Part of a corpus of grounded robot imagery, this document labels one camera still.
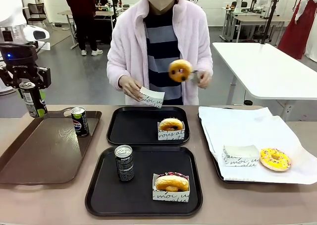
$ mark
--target black pants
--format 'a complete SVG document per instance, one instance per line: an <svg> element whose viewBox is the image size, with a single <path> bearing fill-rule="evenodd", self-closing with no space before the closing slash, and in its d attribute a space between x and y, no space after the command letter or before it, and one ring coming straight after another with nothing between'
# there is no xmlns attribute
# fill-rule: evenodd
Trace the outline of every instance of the black pants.
<svg viewBox="0 0 317 225"><path fill-rule="evenodd" d="M91 50L97 50L97 42L96 42L96 35L95 35L95 22L94 17L91 16L73 16L77 27L77 41L79 44L79 48L81 50L85 50L85 42L86 37L88 38Z"/></svg>

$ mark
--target jacket collar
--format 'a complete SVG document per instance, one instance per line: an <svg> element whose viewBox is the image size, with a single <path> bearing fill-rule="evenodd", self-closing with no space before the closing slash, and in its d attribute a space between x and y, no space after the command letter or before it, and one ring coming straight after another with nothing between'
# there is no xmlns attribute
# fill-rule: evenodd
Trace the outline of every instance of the jacket collar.
<svg viewBox="0 0 317 225"><path fill-rule="evenodd" d="M173 7L173 20L175 22L179 22L185 15L186 12L186 0L177 0L177 4ZM149 14L149 1L148 0L140 0L137 3L137 12L134 19L135 24L139 19L145 18Z"/></svg>

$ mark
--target red dress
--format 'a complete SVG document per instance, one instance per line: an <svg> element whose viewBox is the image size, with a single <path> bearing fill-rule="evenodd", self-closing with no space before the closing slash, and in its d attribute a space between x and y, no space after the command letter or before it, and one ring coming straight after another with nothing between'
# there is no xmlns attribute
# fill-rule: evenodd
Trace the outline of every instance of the red dress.
<svg viewBox="0 0 317 225"><path fill-rule="evenodd" d="M306 43L311 32L317 9L317 3L313 0L309 0L303 14L299 17L297 24L295 24L295 16L298 12L300 3L301 0L299 1L292 20L287 26L278 45L278 49L294 59L301 59L305 53Z"/></svg>

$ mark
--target pepsi can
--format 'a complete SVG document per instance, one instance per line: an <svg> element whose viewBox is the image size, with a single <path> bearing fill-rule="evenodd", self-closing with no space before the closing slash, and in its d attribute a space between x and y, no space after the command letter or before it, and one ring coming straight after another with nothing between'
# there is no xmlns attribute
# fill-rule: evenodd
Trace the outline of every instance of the pepsi can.
<svg viewBox="0 0 317 225"><path fill-rule="evenodd" d="M48 109L40 90L32 82L21 82L19 91L31 117L43 117Z"/></svg>
<svg viewBox="0 0 317 225"><path fill-rule="evenodd" d="M78 137L86 137L89 134L86 110L84 107L75 107L71 110L75 132Z"/></svg>
<svg viewBox="0 0 317 225"><path fill-rule="evenodd" d="M114 150L118 176L121 181L130 181L134 177L132 148L128 145L118 146Z"/></svg>

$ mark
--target donut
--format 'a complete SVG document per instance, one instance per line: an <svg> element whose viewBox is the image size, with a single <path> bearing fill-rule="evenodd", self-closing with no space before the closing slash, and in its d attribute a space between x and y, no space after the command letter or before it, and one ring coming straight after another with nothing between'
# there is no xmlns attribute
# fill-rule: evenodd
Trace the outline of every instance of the donut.
<svg viewBox="0 0 317 225"><path fill-rule="evenodd" d="M166 172L155 180L157 190L167 192L188 191L189 183L186 176L176 172Z"/></svg>
<svg viewBox="0 0 317 225"><path fill-rule="evenodd" d="M260 161L263 166L275 171L285 171L291 166L291 159L285 153L274 148L262 149Z"/></svg>
<svg viewBox="0 0 317 225"><path fill-rule="evenodd" d="M158 129L163 131L178 131L183 129L183 124L176 118L167 118L159 123Z"/></svg>
<svg viewBox="0 0 317 225"><path fill-rule="evenodd" d="M186 60L175 60L169 65L168 75L173 81L183 82L188 79L191 73L192 66Z"/></svg>

